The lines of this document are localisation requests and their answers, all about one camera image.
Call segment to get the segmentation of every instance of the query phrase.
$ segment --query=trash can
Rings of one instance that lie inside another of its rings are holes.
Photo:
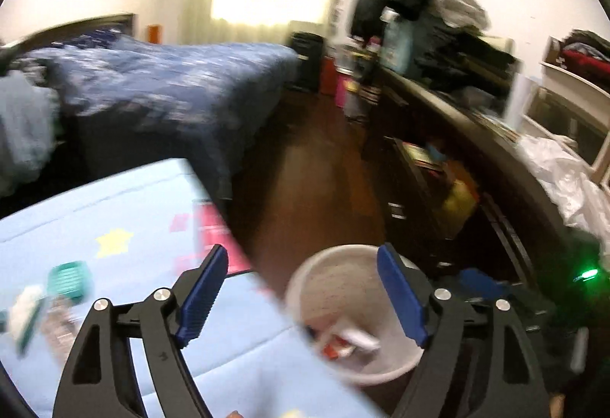
[[[405,336],[377,274],[375,246],[336,246],[313,255],[292,276],[286,307],[303,325],[315,328],[321,320],[328,323],[347,316],[379,339],[380,349],[364,367],[353,370],[332,364],[346,383],[372,386],[389,382],[413,370],[422,357],[423,350]]]

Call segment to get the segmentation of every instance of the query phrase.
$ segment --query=white plastic bag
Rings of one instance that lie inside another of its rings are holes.
[[[603,267],[610,272],[610,203],[588,176],[585,163],[552,139],[521,136],[517,153],[559,208],[563,223],[602,240]]]

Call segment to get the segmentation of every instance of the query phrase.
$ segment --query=black trash bin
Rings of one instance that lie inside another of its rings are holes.
[[[294,87],[317,93],[324,55],[324,38],[310,32],[299,31],[292,34],[289,46],[297,52],[300,59]]]

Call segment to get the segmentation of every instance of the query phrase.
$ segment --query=bed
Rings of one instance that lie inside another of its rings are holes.
[[[72,308],[78,321],[102,296],[114,304],[130,303],[171,286],[183,270],[196,266],[193,202],[206,198],[188,163],[170,159],[88,184],[0,220],[5,274],[0,311],[9,308],[26,286],[46,287],[55,266],[73,261],[85,262],[91,279],[87,297]],[[177,226],[176,217],[186,220],[178,220]],[[123,231],[120,243],[103,240],[113,231]],[[40,418],[51,418],[62,371],[40,329],[46,316],[45,308],[22,357],[13,339],[0,334],[0,362]],[[131,346],[148,417],[162,418],[143,345],[132,340]],[[281,312],[258,275],[246,272],[225,280],[201,336],[182,353],[217,418],[233,410],[249,418],[280,418],[294,410],[300,413],[293,413],[293,418],[383,416],[341,385],[307,346],[303,332]],[[2,376],[0,366],[0,398],[9,385]]]
[[[152,45],[132,30],[131,14],[64,24],[3,47],[0,69],[10,58],[47,68],[62,114],[77,121],[93,178],[185,157],[220,204],[231,197],[245,149],[295,79],[297,54],[266,43]]]

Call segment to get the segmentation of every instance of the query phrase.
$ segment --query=green led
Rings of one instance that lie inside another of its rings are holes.
[[[574,279],[574,282],[578,282],[579,280],[587,281],[591,280],[593,277],[597,275],[599,271],[597,269],[591,269],[586,272],[582,272],[578,277]]]

